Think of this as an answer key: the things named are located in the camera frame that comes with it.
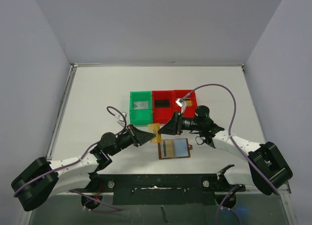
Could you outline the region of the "gold vip card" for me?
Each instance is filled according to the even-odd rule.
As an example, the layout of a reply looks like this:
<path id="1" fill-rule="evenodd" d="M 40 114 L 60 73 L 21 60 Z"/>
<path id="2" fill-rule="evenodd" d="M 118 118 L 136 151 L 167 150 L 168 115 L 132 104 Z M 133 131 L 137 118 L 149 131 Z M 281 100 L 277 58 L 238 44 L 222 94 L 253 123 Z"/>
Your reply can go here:
<path id="1" fill-rule="evenodd" d="M 158 144 L 162 141 L 161 134 L 158 133 L 159 130 L 160 130 L 160 124 L 159 123 L 148 124 L 148 131 L 156 135 L 151 140 L 152 144 Z"/>

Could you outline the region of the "brown leather card holder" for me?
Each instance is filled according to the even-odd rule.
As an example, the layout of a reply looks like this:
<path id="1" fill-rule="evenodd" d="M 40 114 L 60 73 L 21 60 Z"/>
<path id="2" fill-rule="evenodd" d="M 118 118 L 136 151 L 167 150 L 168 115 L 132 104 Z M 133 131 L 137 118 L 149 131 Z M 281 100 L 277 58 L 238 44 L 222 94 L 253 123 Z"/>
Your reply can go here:
<path id="1" fill-rule="evenodd" d="M 174 145 L 174 157 L 164 158 L 163 157 L 163 141 L 158 143 L 158 157 L 159 160 L 165 159 L 179 159 L 179 158 L 190 158 L 191 153 L 190 151 L 193 149 L 193 146 L 189 144 L 187 138 L 180 138 L 180 139 L 172 139 Z"/>

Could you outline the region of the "gold card with grey stripe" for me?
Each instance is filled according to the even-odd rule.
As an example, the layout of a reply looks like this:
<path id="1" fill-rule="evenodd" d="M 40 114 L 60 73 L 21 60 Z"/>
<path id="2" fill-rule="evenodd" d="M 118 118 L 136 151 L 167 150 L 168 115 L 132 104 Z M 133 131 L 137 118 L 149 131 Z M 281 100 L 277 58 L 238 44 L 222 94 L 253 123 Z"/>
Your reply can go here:
<path id="1" fill-rule="evenodd" d="M 163 141 L 163 157 L 164 158 L 169 158 L 169 157 L 174 157 L 174 145 L 173 145 L 173 140 L 164 140 Z"/>

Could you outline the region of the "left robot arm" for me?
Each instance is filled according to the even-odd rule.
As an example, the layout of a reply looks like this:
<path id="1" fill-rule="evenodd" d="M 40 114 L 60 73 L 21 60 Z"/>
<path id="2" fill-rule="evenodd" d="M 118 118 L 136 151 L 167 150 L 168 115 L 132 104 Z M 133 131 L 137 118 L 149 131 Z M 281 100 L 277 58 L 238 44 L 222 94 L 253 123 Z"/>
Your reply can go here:
<path id="1" fill-rule="evenodd" d="M 128 125 L 118 135 L 106 132 L 101 139 L 77 157 L 48 161 L 35 159 L 11 183 L 14 197 L 24 211 L 32 211 L 56 194 L 73 189 L 94 191 L 99 186 L 97 172 L 112 163 L 111 157 L 133 145 L 140 147 L 156 135 Z"/>

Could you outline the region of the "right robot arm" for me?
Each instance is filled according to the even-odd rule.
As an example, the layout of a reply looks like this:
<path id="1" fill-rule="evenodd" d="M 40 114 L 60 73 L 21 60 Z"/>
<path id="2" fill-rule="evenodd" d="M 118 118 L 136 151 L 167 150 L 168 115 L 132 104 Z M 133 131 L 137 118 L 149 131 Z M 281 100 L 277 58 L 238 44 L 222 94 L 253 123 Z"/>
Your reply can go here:
<path id="1" fill-rule="evenodd" d="M 245 169 L 232 166 L 219 171 L 217 184 L 222 190 L 229 190 L 233 185 L 250 185 L 265 195 L 271 195 L 293 177 L 276 144 L 261 144 L 229 134 L 210 118 L 207 106 L 198 106 L 193 118 L 174 112 L 158 133 L 178 135 L 183 131 L 194 131 L 210 147 L 226 151 L 248 163 Z"/>

